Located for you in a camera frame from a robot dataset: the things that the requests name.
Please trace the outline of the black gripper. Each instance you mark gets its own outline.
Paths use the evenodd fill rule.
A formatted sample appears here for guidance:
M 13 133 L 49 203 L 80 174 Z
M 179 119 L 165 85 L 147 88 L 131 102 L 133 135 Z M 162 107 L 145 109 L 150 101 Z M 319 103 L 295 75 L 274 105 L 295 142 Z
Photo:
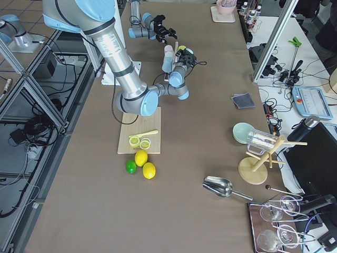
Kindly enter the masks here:
M 191 58 L 180 58 L 176 64 L 176 66 L 183 67 L 185 69 L 188 69 L 192 65 L 192 59 Z
M 172 28 L 166 28 L 161 23 L 154 23 L 154 33 L 156 36 L 156 39 L 160 43 L 167 44 L 167 37 L 173 37 L 177 39 L 176 31 Z

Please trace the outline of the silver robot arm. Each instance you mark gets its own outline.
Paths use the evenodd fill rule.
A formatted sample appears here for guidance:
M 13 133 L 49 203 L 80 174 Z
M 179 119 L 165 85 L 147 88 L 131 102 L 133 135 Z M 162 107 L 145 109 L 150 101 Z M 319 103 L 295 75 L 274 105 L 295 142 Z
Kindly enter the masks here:
M 189 97 L 185 73 L 195 65 L 196 57 L 189 49 L 179 50 L 179 58 L 168 83 L 148 86 L 137 74 L 115 29 L 118 10 L 114 1 L 43 1 L 43 17 L 47 26 L 70 33 L 83 32 L 91 37 L 121 86 L 115 104 L 125 113 L 152 115 L 162 95 L 180 100 Z
M 149 40 L 157 40 L 160 43 L 167 44 L 167 38 L 177 39 L 176 30 L 166 28 L 163 21 L 164 15 L 153 16 L 151 13 L 140 13 L 141 1 L 130 1 L 131 15 L 128 34 L 130 38 L 147 37 Z

